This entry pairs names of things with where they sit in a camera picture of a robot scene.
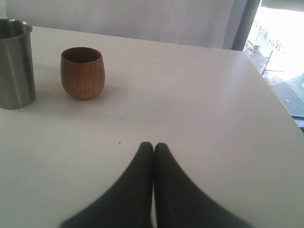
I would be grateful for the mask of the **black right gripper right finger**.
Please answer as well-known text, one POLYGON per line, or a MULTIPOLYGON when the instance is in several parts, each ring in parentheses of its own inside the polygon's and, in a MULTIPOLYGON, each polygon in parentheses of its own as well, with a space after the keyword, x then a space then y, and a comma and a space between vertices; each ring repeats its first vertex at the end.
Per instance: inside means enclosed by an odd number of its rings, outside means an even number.
POLYGON ((159 228, 250 228, 187 176, 165 143, 154 151, 154 197, 159 228))

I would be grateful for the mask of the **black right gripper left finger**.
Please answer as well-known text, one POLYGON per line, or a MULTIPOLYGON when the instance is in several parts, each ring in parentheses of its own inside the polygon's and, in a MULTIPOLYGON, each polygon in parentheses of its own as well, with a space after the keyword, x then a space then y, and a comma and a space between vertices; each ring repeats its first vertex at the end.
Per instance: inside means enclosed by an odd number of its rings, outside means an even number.
POLYGON ((152 227, 153 146, 142 142, 121 177, 95 202, 60 224, 62 228, 152 227))

